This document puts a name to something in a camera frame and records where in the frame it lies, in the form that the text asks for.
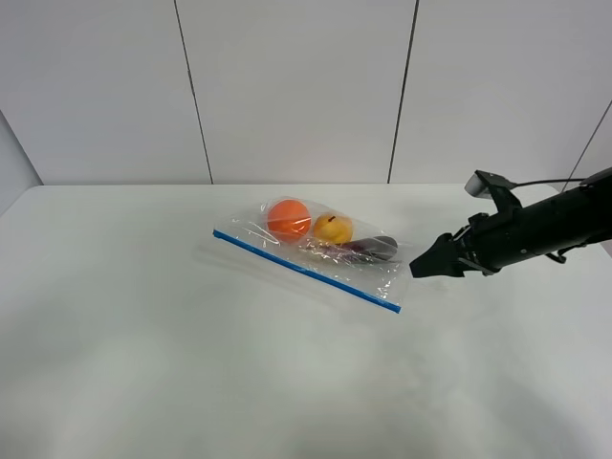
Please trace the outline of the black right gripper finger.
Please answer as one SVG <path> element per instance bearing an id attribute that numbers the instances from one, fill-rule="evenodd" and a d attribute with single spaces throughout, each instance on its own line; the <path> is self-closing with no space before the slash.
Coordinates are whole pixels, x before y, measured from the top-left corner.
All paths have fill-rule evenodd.
<path id="1" fill-rule="evenodd" d="M 441 234 L 427 251 L 412 260 L 409 268 L 414 278 L 465 276 L 465 265 L 459 261 L 459 252 L 449 232 Z"/>

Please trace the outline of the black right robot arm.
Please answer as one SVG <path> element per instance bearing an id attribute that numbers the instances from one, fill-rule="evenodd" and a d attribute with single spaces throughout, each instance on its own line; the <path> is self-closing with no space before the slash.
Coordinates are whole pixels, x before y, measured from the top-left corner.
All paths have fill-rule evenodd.
<path id="1" fill-rule="evenodd" d="M 609 168 L 526 207 L 513 194 L 517 187 L 503 176 L 475 171 L 465 191 L 493 200 L 497 212 L 474 214 L 456 233 L 440 235 L 410 262 L 412 276 L 463 277 L 466 272 L 489 276 L 538 256 L 563 264 L 565 253 L 611 238 Z"/>

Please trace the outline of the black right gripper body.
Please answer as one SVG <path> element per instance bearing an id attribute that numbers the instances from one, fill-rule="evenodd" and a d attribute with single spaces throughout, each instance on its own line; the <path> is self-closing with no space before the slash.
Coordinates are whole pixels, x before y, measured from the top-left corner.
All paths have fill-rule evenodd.
<path id="1" fill-rule="evenodd" d="M 451 262 L 451 275 L 464 276 L 465 272 L 480 272 L 484 276 L 501 271 L 491 262 L 497 232 L 507 223 L 507 213 L 472 215 L 468 223 L 451 236 L 455 258 Z"/>

